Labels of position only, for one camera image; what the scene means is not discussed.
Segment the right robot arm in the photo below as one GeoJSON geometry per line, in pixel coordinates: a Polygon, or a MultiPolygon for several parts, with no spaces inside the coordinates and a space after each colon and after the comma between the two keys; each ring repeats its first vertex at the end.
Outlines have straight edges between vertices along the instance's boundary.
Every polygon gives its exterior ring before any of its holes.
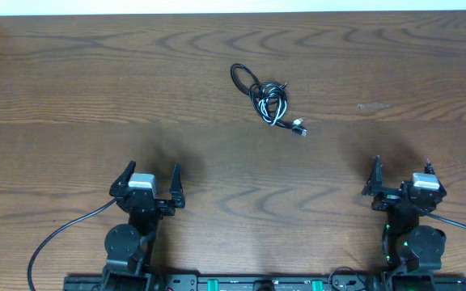
{"type": "Polygon", "coordinates": [[[436,210],[447,192],[430,162],[398,188],[383,185],[382,167],[380,156],[375,156],[362,194],[374,198],[373,210],[387,214],[381,241],[388,270],[373,276],[366,286],[369,290],[434,290],[434,272],[442,267],[447,237],[432,226],[422,226],[420,217],[436,210]]]}

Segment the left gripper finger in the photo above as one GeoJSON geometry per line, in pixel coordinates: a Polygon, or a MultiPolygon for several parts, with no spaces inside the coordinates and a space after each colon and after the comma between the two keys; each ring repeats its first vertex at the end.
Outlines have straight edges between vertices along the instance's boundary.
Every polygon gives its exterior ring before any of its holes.
{"type": "Polygon", "coordinates": [[[135,161],[130,161],[124,171],[118,176],[118,178],[112,183],[109,193],[119,194],[123,189],[128,187],[128,183],[134,173],[136,167],[135,161]]]}
{"type": "Polygon", "coordinates": [[[185,207],[185,196],[184,196],[184,190],[183,190],[181,179],[180,179],[180,170],[181,170],[180,165],[176,164],[174,167],[169,192],[172,196],[172,201],[174,202],[175,207],[179,209],[183,209],[185,207]]]}

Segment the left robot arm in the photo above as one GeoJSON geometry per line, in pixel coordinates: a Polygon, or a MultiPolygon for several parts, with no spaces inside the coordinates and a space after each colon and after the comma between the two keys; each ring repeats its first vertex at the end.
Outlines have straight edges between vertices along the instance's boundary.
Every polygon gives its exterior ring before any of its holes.
{"type": "Polygon", "coordinates": [[[160,221],[185,207],[181,167],[178,164],[174,167],[169,199],[156,196],[154,175],[136,173],[135,167],[136,162],[130,162],[109,190],[129,220],[111,228],[105,237],[107,259],[101,291],[168,289],[166,277],[152,270],[150,262],[160,221]]]}

